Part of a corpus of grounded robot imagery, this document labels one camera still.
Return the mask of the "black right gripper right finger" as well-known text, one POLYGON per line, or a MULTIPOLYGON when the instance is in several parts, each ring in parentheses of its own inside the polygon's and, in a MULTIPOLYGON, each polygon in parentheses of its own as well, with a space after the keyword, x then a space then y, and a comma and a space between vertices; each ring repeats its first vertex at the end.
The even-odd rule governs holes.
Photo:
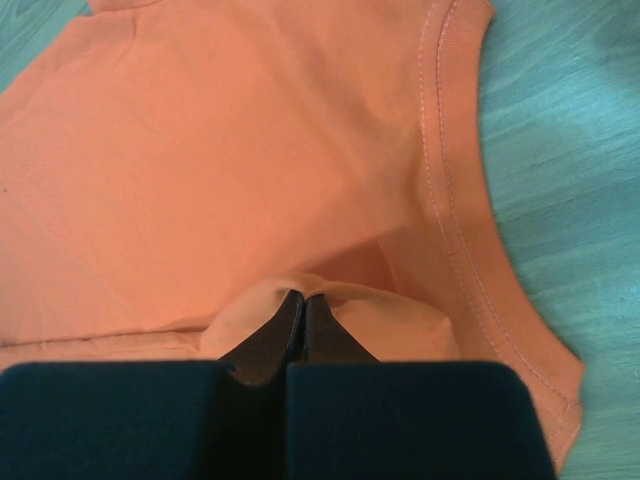
POLYGON ((291 479, 552 479, 529 391, 491 362, 379 362, 323 296, 287 369, 291 479))

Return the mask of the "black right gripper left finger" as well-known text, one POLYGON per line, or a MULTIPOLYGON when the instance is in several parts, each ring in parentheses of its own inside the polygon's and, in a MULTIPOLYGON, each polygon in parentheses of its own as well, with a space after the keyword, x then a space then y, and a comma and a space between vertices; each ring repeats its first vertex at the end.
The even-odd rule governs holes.
POLYGON ((5 479, 279 479, 285 370, 304 316, 287 293, 218 361, 25 363, 1 376, 5 479))

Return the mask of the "orange t-shirt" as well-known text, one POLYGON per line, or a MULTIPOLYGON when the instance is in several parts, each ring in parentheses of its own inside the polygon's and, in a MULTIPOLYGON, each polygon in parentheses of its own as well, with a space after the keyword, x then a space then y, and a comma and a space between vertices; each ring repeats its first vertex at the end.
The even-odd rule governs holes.
POLYGON ((583 364, 499 237, 486 1, 95 1, 1 96, 1 364, 216 358, 290 290, 380 360, 489 360, 556 468, 583 364))

